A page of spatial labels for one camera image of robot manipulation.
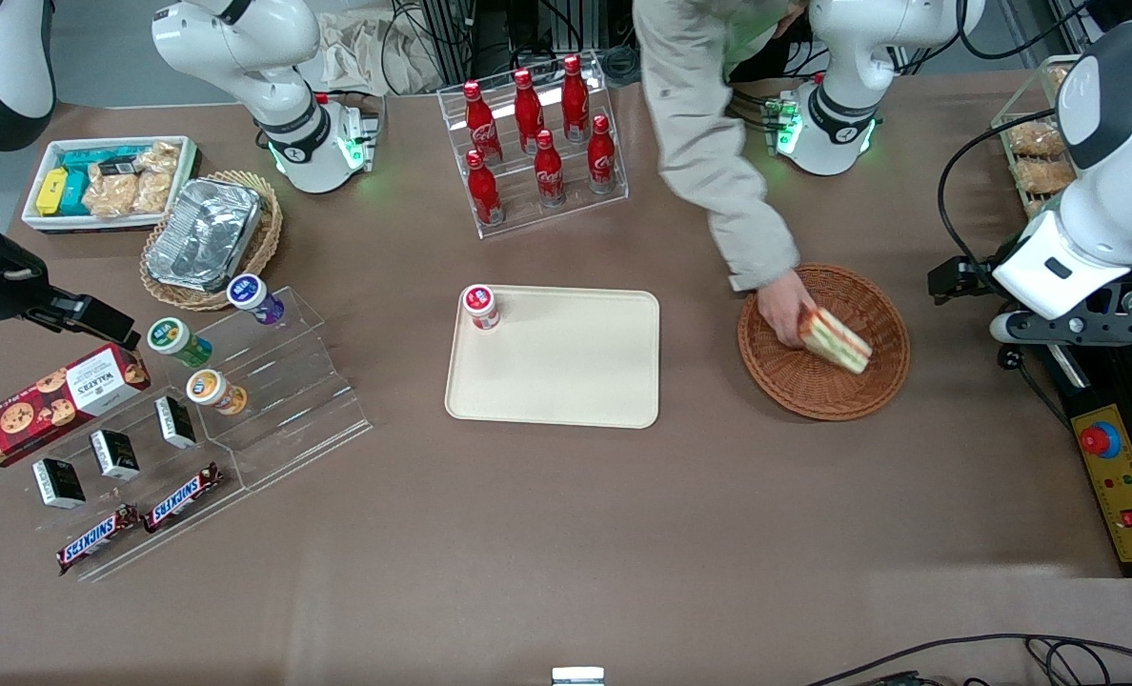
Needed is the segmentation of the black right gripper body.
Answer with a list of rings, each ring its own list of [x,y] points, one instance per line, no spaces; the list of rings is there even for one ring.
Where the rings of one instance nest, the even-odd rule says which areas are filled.
[[[86,299],[49,282],[48,265],[0,233],[0,321],[22,318],[40,326],[77,326]]]

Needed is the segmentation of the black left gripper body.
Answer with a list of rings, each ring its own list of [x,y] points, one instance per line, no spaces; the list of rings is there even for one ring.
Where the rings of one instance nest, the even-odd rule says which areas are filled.
[[[967,256],[953,256],[946,261],[946,298],[998,294],[981,261]]]

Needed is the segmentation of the person's bare hand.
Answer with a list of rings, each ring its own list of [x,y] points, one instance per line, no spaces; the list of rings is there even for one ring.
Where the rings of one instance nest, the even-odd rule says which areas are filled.
[[[755,295],[763,321],[775,332],[779,342],[787,348],[804,348],[798,331],[801,320],[813,311],[816,303],[797,271],[788,271],[774,282],[758,288]]]

